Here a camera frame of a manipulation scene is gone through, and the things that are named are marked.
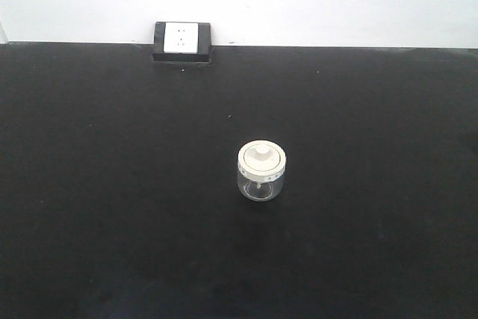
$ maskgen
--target small jar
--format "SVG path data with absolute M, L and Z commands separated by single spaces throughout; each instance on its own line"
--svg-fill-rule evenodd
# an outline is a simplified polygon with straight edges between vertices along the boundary
M 268 201 L 284 184 L 285 152 L 274 142 L 246 143 L 238 155 L 238 186 L 253 201 Z

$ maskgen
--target jar lid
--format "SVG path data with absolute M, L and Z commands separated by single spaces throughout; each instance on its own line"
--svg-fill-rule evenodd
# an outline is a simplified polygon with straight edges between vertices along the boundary
M 238 169 L 251 181 L 277 180 L 285 172 L 285 152 L 274 142 L 257 140 L 246 143 L 239 151 Z

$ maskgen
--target outlet cover plate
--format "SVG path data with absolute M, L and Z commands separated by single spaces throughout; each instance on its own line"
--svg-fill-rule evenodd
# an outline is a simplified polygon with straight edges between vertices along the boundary
M 156 22 L 154 61 L 208 64 L 211 56 L 211 24 L 208 22 Z
M 167 22 L 164 29 L 164 52 L 197 54 L 197 22 Z

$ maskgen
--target white wall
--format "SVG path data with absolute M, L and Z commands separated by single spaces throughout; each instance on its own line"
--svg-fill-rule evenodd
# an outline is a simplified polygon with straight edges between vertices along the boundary
M 3 27 L 0 24 L 0 44 L 8 43 L 7 35 L 3 31 Z
M 478 47 L 478 0 L 0 0 L 9 41 L 151 43 L 157 20 L 213 43 Z

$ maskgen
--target electrical outlet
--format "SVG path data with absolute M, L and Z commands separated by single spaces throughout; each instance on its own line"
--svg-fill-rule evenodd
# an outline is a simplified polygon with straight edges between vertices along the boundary
M 198 38 L 197 22 L 167 22 L 164 29 L 164 52 L 197 54 Z
M 156 22 L 152 58 L 166 64 L 209 64 L 212 61 L 211 24 Z

